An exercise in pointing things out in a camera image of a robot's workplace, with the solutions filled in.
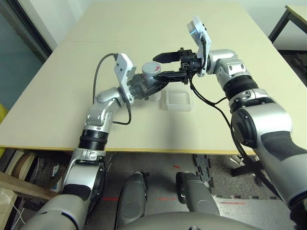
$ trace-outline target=black cable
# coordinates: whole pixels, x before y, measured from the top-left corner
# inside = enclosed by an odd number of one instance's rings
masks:
[[[203,68],[205,67],[205,64],[206,64],[206,40],[201,37],[201,43],[202,43],[202,50],[203,50],[203,63],[202,63],[202,66],[201,66],[201,69],[200,69],[200,73],[201,71],[203,70]]]
[[[261,180],[261,182],[268,188],[271,190],[272,193],[274,193],[275,196],[277,196],[278,198],[280,198],[279,194],[277,193],[275,187],[272,185],[272,183],[265,177],[265,175],[258,169],[255,167],[254,165],[254,161],[246,154],[245,150],[243,149],[243,147],[241,146],[241,144],[237,141],[237,139],[235,138],[235,134],[234,131],[232,129],[232,124],[229,123],[226,115],[224,114],[224,112],[216,107],[215,105],[218,104],[219,102],[221,102],[222,100],[224,100],[225,98],[222,98],[221,100],[219,100],[216,103],[212,103],[209,100],[207,100],[206,98],[204,98],[195,88],[195,86],[193,85],[192,82],[192,78],[190,78],[190,87],[192,89],[192,91],[195,93],[195,95],[200,98],[203,102],[205,102],[206,104],[210,105],[211,107],[217,109],[223,116],[223,118],[225,119],[228,127],[230,128],[230,132],[231,132],[231,137],[232,140],[236,146],[236,149],[238,150],[238,152],[240,153],[240,155],[243,157],[245,164],[248,167],[251,167],[254,174]]]
[[[113,230],[117,229],[117,227],[116,227],[117,226],[117,212],[118,212],[119,200],[120,200],[122,192],[123,192],[123,190],[121,189],[119,197],[118,197],[117,205],[116,205],[116,213],[115,213],[115,221],[114,221],[114,228],[113,228]]]
[[[100,59],[98,65],[97,65],[97,67],[96,67],[95,76],[94,76],[94,83],[93,83],[93,104],[94,104],[95,96],[96,96],[96,82],[97,82],[98,71],[99,71],[99,69],[100,69],[100,66],[101,66],[102,62],[103,62],[107,57],[110,57],[110,56],[113,56],[114,59],[116,60],[117,57],[118,57],[118,54],[110,53],[110,54],[105,55],[104,57],[102,57],[102,59]],[[130,107],[130,102],[129,102],[128,100],[126,100],[126,106],[127,106],[128,115],[129,115],[129,120],[128,120],[128,122],[123,123],[123,122],[119,122],[119,121],[113,121],[113,122],[112,122],[113,124],[119,124],[119,125],[129,125],[129,124],[130,124],[130,122],[131,122],[131,107]]]
[[[97,76],[98,76],[99,68],[100,68],[102,62],[103,62],[107,57],[110,57],[110,56],[113,56],[113,57],[115,58],[115,60],[116,60],[118,54],[110,53],[110,54],[105,55],[102,59],[100,59],[98,65],[97,65],[97,67],[96,67],[95,76],[94,76],[94,85],[93,85],[93,104],[94,104],[94,101],[95,101],[96,81],[97,81]]]
[[[130,102],[128,100],[126,101],[126,107],[127,107],[128,115],[129,115],[128,122],[123,123],[123,122],[119,122],[119,121],[113,121],[112,122],[113,124],[119,124],[119,125],[125,125],[125,126],[130,124],[130,122],[131,122],[131,105],[130,105]]]
[[[86,222],[88,221],[88,219],[92,216],[92,214],[95,212],[95,210],[97,209],[98,207],[98,204],[100,202],[100,200],[102,199],[102,197],[104,196],[105,194],[105,190],[106,190],[106,179],[107,179],[107,167],[106,167],[106,160],[104,159],[104,168],[105,168],[105,181],[104,181],[104,187],[103,187],[103,190],[101,191],[100,193],[100,196],[97,200],[97,202],[94,204],[94,206],[92,207],[91,211],[89,211],[89,213],[86,215]]]
[[[218,103],[222,102],[222,101],[225,100],[225,99],[227,99],[227,97],[223,97],[221,100],[217,101],[217,102],[214,103],[214,104],[218,104]]]

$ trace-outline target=table leg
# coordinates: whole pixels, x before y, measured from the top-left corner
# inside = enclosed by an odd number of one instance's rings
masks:
[[[273,31],[270,33],[269,35],[269,39],[270,41],[273,43],[276,38],[278,37],[278,35],[280,34],[280,32],[284,29],[284,27],[287,25],[289,19],[288,16],[290,15],[290,12],[288,10],[286,10],[281,19],[279,20],[279,22],[277,23],[277,25],[275,26],[275,28],[273,29]]]
[[[264,169],[260,161],[255,161],[254,164],[255,164],[255,167],[257,167],[259,170]],[[233,177],[251,174],[251,173],[253,173],[252,169],[246,165],[231,170],[231,174]]]
[[[289,14],[288,19],[292,21],[298,28],[304,31],[305,34],[307,34],[307,25],[305,23],[303,23],[301,20],[295,17],[292,13]]]

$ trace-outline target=floor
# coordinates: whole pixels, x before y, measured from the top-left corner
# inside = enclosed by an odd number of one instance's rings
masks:
[[[237,167],[229,156],[207,155],[211,162],[211,190],[221,216],[236,219],[264,230],[293,229],[289,210],[276,199],[266,187],[258,187],[254,176],[232,178],[230,169]],[[113,153],[108,155],[108,178],[104,198],[85,225],[85,230],[111,230],[114,227],[119,193],[134,171],[147,173],[147,215],[163,212],[189,211],[179,203],[176,194],[177,172],[198,171],[193,155],[163,153]],[[27,221],[35,214],[25,209],[23,219]]]

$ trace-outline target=wooden board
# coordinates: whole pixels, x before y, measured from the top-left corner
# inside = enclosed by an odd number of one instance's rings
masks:
[[[178,17],[178,12],[185,13]],[[180,47],[197,51],[186,28],[195,14],[208,29],[212,49],[229,48],[238,53],[259,87],[292,117],[294,142],[307,148],[305,86],[241,6],[210,1],[93,3],[0,125],[0,147],[43,150],[77,147],[91,107],[94,72],[100,58],[110,52],[124,52],[138,65],[136,72],[141,72],[142,64],[161,52],[177,51]],[[111,58],[103,63],[97,91],[118,86],[113,66]],[[163,70],[178,67],[179,63],[162,65]],[[214,75],[194,79],[195,86],[209,100],[224,97]],[[169,87],[192,93],[182,83]],[[167,111],[165,92],[159,102],[137,101],[131,108],[132,123],[112,126],[107,150],[237,153],[219,112],[194,95],[192,99],[195,109],[191,112]],[[220,107],[230,118],[227,102]],[[125,108],[115,116],[117,121],[127,119]]]

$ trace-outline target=transparent container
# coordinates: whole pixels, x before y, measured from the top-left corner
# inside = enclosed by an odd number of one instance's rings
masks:
[[[191,95],[184,90],[166,90],[166,109],[169,111],[192,111]]]

